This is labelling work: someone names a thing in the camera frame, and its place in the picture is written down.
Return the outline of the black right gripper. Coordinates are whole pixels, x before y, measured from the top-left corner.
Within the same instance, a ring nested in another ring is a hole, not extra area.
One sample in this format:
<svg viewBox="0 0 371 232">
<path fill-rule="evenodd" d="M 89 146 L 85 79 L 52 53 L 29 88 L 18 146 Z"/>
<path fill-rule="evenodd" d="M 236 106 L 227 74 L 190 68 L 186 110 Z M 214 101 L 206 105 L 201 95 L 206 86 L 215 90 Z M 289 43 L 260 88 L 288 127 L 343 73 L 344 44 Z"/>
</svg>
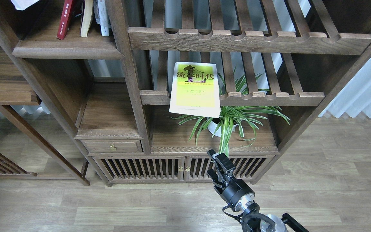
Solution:
<svg viewBox="0 0 371 232">
<path fill-rule="evenodd" d="M 236 167 L 224 153 L 217 153 L 211 149 L 207 152 L 216 166 L 214 170 L 208 170 L 207 174 L 213 181 L 215 191 L 228 204 L 233 212 L 244 213 L 256 212 L 254 202 L 255 193 L 242 179 L 233 177 Z M 230 179 L 228 182 L 219 179 Z"/>
</svg>

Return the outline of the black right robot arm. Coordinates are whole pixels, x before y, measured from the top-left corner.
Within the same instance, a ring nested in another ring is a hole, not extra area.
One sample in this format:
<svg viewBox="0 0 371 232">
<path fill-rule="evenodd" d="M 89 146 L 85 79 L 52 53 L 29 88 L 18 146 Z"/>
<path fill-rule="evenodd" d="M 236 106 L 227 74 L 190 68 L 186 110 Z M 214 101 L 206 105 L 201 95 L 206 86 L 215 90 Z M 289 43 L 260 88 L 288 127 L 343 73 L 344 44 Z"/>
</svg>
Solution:
<svg viewBox="0 0 371 232">
<path fill-rule="evenodd" d="M 224 153 L 219 154 L 214 150 L 209 150 L 207 154 L 216 167 L 216 170 L 208 170 L 207 174 L 213 180 L 215 191 L 227 203 L 222 210 L 230 208 L 233 212 L 242 211 L 238 216 L 225 214 L 237 220 L 244 232 L 287 232 L 286 226 L 295 232 L 307 231 L 290 214 L 285 213 L 282 218 L 261 214 L 259 205 L 254 201 L 253 190 L 233 175 L 236 167 L 231 160 Z"/>
</svg>

